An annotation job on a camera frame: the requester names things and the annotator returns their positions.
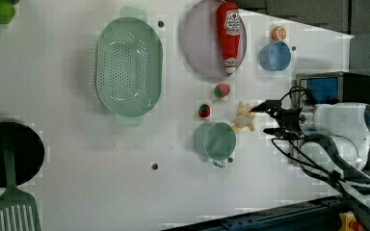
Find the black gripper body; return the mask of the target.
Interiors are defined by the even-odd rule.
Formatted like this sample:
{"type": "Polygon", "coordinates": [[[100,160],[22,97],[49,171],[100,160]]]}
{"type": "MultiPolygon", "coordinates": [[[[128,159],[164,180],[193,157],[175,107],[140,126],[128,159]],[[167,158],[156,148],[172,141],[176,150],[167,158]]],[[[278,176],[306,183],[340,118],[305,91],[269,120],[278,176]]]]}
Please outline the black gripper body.
{"type": "Polygon", "coordinates": [[[301,109],[279,109],[275,113],[275,120],[279,125],[281,138],[299,137],[302,134],[300,128],[301,109]]]}

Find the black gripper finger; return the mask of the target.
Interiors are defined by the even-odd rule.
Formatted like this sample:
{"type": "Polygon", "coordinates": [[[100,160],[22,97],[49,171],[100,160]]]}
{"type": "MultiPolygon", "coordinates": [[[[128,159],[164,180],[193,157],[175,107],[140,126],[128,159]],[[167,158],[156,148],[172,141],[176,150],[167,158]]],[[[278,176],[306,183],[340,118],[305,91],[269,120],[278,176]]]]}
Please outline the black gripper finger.
{"type": "Polygon", "coordinates": [[[251,109],[251,113],[274,113],[281,109],[280,100],[265,100],[251,109]]]}
{"type": "Polygon", "coordinates": [[[282,128],[265,128],[263,132],[267,135],[285,135],[286,132],[282,128]]]}

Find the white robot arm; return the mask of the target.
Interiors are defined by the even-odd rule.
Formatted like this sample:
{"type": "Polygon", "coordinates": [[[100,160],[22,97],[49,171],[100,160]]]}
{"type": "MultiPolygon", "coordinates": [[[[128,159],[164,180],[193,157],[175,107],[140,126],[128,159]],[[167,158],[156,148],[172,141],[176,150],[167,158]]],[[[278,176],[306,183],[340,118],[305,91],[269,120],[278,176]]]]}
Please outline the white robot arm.
{"type": "Polygon", "coordinates": [[[288,158],[304,174],[320,180],[370,211],[370,176],[362,170],[370,151],[370,105],[314,104],[284,109],[279,100],[266,100],[251,109],[273,118],[266,128],[272,143],[286,141],[288,158]]]}

